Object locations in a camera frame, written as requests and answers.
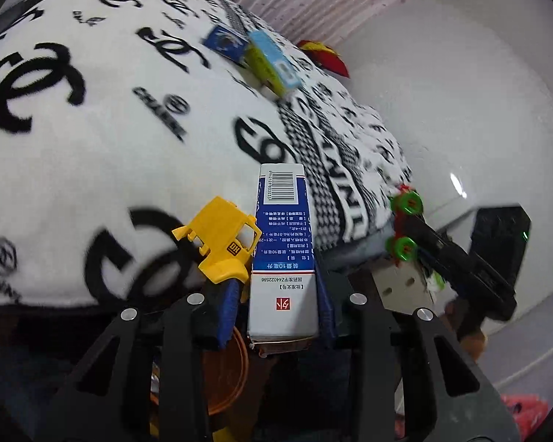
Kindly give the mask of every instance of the barcode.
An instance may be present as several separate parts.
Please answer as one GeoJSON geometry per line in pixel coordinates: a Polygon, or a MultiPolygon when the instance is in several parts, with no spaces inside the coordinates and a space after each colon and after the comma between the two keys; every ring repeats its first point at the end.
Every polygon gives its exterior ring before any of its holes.
{"type": "Polygon", "coordinates": [[[292,172],[268,173],[269,201],[291,201],[295,202],[295,177],[292,172]]]}

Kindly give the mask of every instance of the toy wheel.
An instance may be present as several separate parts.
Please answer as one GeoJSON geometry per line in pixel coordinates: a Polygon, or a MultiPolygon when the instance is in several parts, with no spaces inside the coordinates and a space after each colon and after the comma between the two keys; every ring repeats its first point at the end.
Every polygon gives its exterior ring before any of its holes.
{"type": "Polygon", "coordinates": [[[407,193],[395,196],[392,201],[392,209],[395,212],[402,212],[410,215],[422,214],[424,206],[420,195],[415,191],[408,191],[407,193]]]}
{"type": "Polygon", "coordinates": [[[417,244],[410,237],[388,239],[386,246],[389,253],[400,261],[411,261],[416,257],[417,244]]]}

